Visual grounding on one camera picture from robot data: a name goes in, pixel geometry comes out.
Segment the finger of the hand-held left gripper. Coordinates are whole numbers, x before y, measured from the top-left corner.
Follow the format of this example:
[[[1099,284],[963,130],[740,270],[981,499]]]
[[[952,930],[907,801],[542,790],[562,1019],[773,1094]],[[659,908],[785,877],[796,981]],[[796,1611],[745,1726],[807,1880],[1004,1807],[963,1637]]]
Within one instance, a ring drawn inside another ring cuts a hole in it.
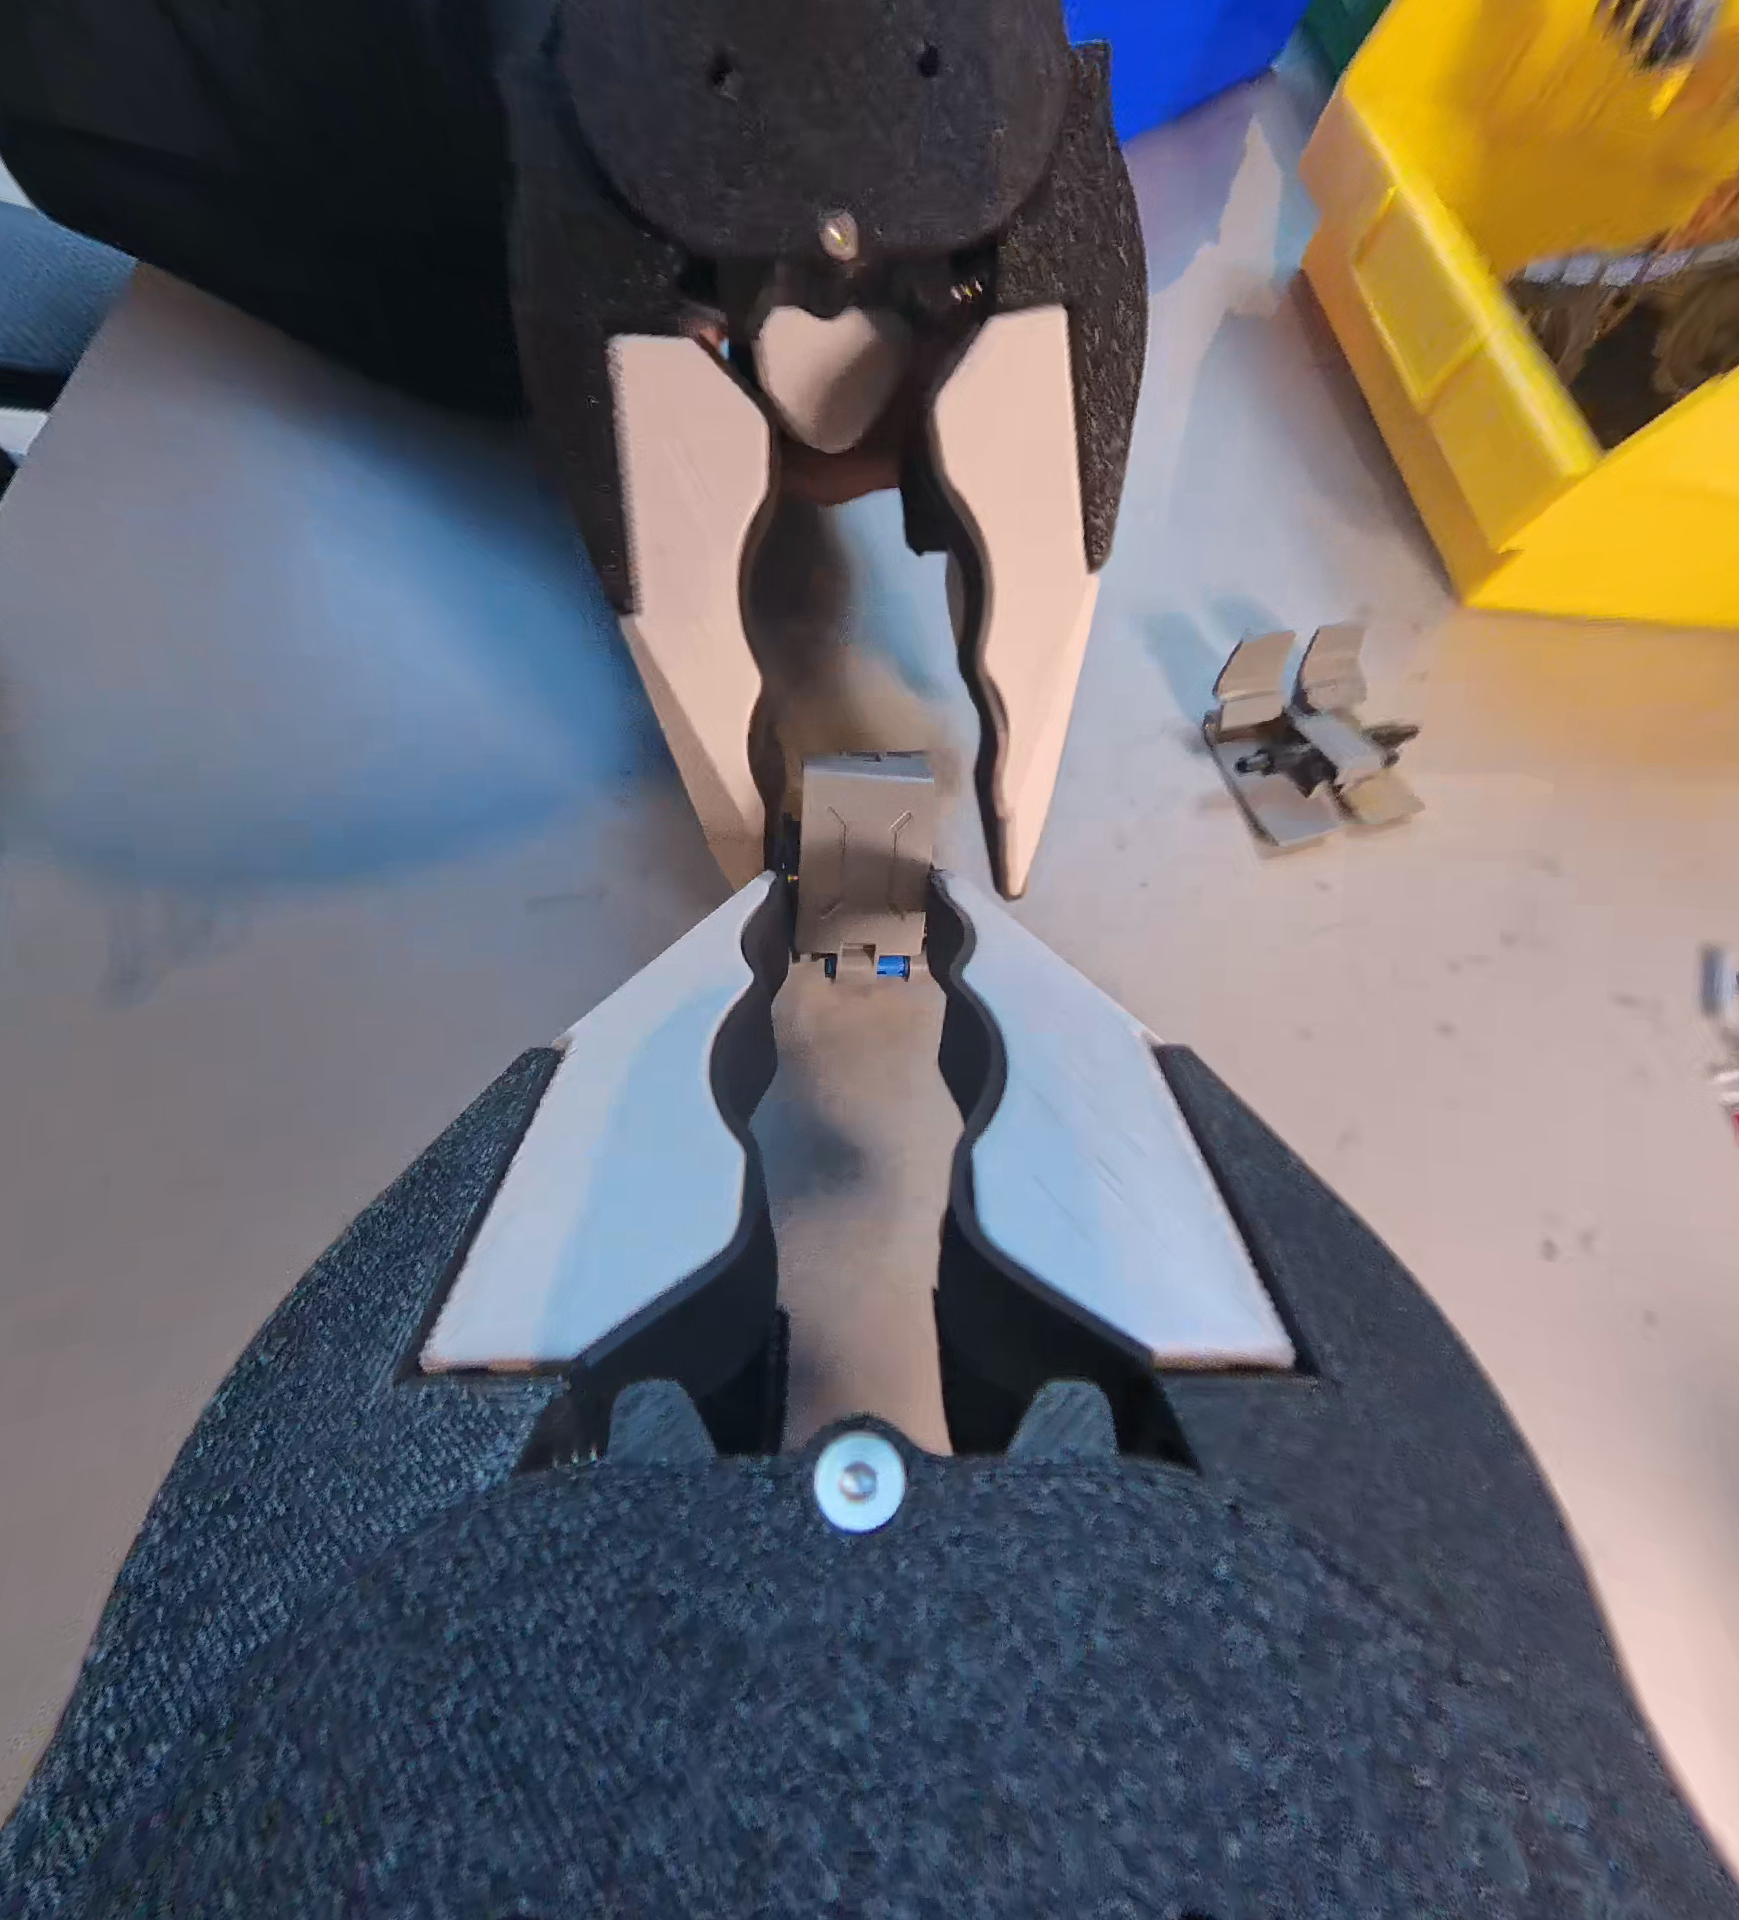
[[[1040,851],[1091,636],[1099,572],[1082,510],[1070,319],[993,312],[919,373],[914,451],[948,514],[952,611],[977,707],[977,800],[1001,897]]]
[[[612,338],[608,374],[630,567],[620,630],[706,848],[728,885],[748,885],[765,865],[765,801],[743,590],[775,493],[772,423],[692,338]]]

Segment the grey desk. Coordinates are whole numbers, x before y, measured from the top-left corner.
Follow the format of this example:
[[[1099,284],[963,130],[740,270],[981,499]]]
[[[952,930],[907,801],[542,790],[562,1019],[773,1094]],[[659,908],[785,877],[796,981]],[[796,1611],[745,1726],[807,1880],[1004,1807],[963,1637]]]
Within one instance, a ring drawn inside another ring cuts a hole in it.
[[[1436,1297],[1739,1873],[1739,633],[1452,601],[1294,277],[1312,110],[1130,151],[1150,370],[1018,911]],[[1264,851],[1201,717],[1334,621],[1425,810]],[[0,1822],[272,1307],[721,896],[516,441],[139,275],[0,506]]]

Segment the blue plastic bin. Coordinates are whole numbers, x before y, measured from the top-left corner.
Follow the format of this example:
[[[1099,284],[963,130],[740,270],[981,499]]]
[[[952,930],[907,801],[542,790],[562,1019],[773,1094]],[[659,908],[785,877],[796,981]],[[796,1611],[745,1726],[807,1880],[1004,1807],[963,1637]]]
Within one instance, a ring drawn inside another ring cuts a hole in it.
[[[1296,31],[1303,2],[1065,2],[1073,43],[1112,49],[1122,141],[1255,79]]]

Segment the yellow plastic bin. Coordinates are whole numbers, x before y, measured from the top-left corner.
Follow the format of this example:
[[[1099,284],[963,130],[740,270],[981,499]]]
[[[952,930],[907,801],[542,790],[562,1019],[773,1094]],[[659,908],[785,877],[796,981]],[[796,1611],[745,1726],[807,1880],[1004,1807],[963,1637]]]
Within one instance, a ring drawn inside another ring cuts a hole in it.
[[[1302,270],[1458,597],[1739,626],[1739,368],[1606,449],[1503,272],[1602,204],[1535,110],[1595,4],[1388,4],[1302,156]]]

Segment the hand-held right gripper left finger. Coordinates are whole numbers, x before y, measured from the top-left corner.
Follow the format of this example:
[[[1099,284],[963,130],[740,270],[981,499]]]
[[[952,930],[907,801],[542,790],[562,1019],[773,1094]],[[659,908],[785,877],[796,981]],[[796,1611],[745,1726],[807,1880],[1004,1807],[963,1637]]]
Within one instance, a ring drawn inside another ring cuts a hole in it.
[[[427,1379],[558,1379],[570,1441],[670,1380],[721,1452],[785,1427],[785,1310],[754,1114],[777,1068],[785,880],[765,873],[552,1043],[420,1342]]]

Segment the yellow toy tracked vehicle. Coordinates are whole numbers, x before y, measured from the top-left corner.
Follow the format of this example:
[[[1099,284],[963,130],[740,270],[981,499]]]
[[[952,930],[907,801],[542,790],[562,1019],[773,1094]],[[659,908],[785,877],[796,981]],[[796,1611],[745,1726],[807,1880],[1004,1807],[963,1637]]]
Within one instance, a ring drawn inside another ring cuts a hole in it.
[[[1503,286],[1613,449],[1739,368],[1739,4],[1595,4],[1535,124],[1602,204]]]

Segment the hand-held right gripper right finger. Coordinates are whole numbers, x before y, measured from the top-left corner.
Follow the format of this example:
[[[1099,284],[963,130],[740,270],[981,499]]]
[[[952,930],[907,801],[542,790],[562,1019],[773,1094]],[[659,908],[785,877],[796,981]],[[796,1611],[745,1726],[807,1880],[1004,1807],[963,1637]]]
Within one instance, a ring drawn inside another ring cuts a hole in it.
[[[1163,1043],[976,883],[930,876],[938,1070],[962,1129],[932,1291],[953,1452],[1082,1382],[1124,1451],[1187,1454],[1163,1382],[1296,1370],[1296,1338]]]

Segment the green plastic bin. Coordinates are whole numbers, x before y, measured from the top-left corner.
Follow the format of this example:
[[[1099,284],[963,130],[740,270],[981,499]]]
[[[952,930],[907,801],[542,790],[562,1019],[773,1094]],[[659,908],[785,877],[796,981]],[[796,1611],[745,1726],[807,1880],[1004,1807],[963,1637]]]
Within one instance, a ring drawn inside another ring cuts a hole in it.
[[[1340,79],[1386,8],[1388,2],[1385,0],[1315,0],[1303,4],[1302,31],[1331,79]]]

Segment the grey toy panel assembly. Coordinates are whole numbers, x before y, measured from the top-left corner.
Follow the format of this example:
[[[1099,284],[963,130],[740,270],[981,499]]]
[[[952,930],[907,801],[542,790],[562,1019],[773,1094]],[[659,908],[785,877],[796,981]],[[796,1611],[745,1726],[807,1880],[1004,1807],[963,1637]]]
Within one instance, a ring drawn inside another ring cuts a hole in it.
[[[1398,759],[1417,726],[1373,724],[1364,625],[1242,636],[1223,660],[1201,741],[1264,851],[1314,848],[1345,830],[1385,832],[1422,813]]]

